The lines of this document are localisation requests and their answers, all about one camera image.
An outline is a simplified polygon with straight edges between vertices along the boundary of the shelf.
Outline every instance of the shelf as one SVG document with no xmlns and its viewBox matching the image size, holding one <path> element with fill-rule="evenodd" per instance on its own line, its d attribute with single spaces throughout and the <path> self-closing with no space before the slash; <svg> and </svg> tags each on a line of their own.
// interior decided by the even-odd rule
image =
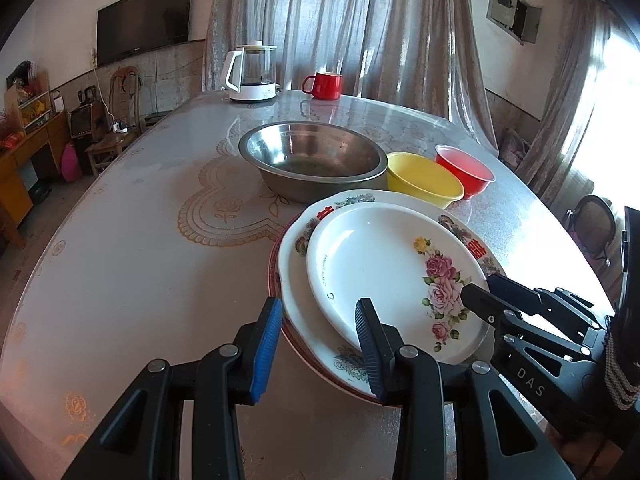
<svg viewBox="0 0 640 480">
<path fill-rule="evenodd" d="M 40 99 L 41 97 L 47 95 L 49 93 L 49 91 L 44 91 L 42 94 L 40 95 L 36 95 L 34 97 L 32 97 L 31 99 L 29 99 L 28 101 L 23 102 L 21 105 L 18 105 L 18 108 L 24 108 L 25 106 L 29 106 L 30 104 L 36 102 L 38 99 Z"/>
<path fill-rule="evenodd" d="M 26 129 L 27 129 L 29 126 L 31 126 L 35 121 L 37 121 L 38 119 L 43 118 L 43 117 L 44 117 L 45 115 L 47 115 L 50 111 L 51 111 L 51 109 L 49 109 L 49 110 L 45 110 L 43 113 L 41 113 L 39 116 L 37 116 L 33 121 L 31 121 L 31 122 L 29 122 L 29 123 L 25 124 L 25 125 L 23 126 L 23 128 L 26 130 Z"/>
</svg>

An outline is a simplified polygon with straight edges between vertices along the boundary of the red mug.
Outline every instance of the red mug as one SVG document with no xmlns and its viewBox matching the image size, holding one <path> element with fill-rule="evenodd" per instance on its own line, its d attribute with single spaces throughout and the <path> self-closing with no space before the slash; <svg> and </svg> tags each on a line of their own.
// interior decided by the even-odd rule
<svg viewBox="0 0 640 480">
<path fill-rule="evenodd" d="M 305 84 L 310 79 L 314 80 L 311 92 L 305 90 Z M 316 99 L 335 101 L 340 98 L 342 93 L 342 76 L 340 74 L 316 72 L 316 75 L 310 75 L 302 82 L 302 91 L 305 94 L 311 94 Z"/>
</svg>

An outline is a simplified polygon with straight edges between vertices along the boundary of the round table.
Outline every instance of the round table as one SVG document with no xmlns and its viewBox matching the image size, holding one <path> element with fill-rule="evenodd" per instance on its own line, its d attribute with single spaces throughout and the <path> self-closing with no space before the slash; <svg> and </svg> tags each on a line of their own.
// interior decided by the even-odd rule
<svg viewBox="0 0 640 480">
<path fill-rule="evenodd" d="M 284 91 L 266 104 L 201 94 L 145 133 L 95 181 L 27 284 L 0 360 L 0 424 L 37 479 L 58 479 L 151 359 L 197 360 L 252 322 L 274 240 L 303 205 L 273 194 L 238 153 L 263 123 L 322 121 L 387 152 L 434 158 L 438 143 L 482 160 L 496 182 L 449 211 L 508 276 L 562 286 L 611 313 L 596 276 L 546 207 L 491 153 L 442 118 L 343 96 Z M 190 478 L 191 408 L 180 476 Z M 268 389 L 238 407 L 248 480 L 390 478 L 399 412 L 318 377 L 280 338 Z"/>
</svg>

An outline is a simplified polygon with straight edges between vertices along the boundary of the television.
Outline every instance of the television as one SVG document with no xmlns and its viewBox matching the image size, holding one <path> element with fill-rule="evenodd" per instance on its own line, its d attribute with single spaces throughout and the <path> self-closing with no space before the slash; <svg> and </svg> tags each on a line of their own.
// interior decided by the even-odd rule
<svg viewBox="0 0 640 480">
<path fill-rule="evenodd" d="M 191 0 L 120 0 L 98 11 L 98 66 L 189 39 Z"/>
</svg>

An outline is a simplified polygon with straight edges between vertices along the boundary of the kettle handle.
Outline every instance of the kettle handle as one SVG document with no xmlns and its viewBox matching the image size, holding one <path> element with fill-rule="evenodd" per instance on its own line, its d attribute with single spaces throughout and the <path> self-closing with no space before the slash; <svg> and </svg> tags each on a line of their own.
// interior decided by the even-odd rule
<svg viewBox="0 0 640 480">
<path fill-rule="evenodd" d="M 233 69 L 234 61 L 238 56 L 242 56 L 242 50 L 231 50 L 230 52 L 226 53 L 225 64 L 222 67 L 222 74 L 220 74 L 220 84 L 226 88 L 233 90 L 234 92 L 239 93 L 239 84 L 234 85 L 230 80 L 231 70 Z"/>
</svg>

